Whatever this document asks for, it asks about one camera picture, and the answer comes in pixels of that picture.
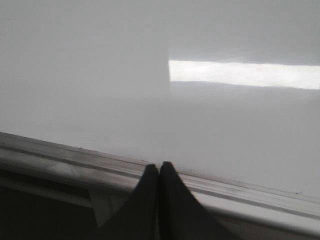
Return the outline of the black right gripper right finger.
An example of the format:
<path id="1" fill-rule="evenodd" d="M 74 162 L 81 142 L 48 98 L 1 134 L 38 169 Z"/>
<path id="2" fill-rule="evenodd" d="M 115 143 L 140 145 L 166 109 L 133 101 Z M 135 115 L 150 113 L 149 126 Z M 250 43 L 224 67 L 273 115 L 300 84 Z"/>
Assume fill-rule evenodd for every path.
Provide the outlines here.
<path id="1" fill-rule="evenodd" d="M 159 173 L 158 224 L 162 240 L 238 240 L 193 196 L 171 162 Z"/>

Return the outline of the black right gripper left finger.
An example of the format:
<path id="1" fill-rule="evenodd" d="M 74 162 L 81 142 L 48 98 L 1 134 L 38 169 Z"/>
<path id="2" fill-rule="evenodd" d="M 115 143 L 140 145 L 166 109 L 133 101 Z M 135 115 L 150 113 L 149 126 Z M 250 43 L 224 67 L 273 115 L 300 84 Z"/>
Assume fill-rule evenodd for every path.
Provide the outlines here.
<path id="1" fill-rule="evenodd" d="M 87 240 L 153 240 L 156 235 L 159 172 L 154 164 L 144 172 L 122 207 Z"/>

